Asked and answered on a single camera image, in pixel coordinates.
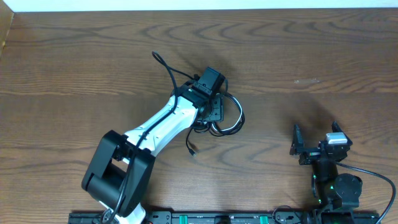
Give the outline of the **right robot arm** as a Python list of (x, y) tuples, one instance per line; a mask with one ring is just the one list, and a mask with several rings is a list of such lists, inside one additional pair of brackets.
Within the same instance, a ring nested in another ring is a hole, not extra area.
[(305, 147), (298, 125), (293, 127), (290, 155), (298, 156), (301, 166), (312, 167), (312, 191), (320, 206), (303, 212), (302, 223), (354, 223), (353, 209), (359, 207), (362, 180), (338, 172), (337, 163), (345, 159), (353, 142), (335, 121), (332, 132), (317, 147)]

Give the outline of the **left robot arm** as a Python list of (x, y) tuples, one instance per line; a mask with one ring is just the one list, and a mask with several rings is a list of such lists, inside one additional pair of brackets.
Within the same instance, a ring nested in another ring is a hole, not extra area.
[(180, 132), (195, 122), (221, 116), (222, 82), (192, 81), (173, 91), (165, 106), (142, 125), (100, 140), (81, 182), (83, 190), (105, 206), (101, 223), (140, 223), (141, 200), (155, 158)]

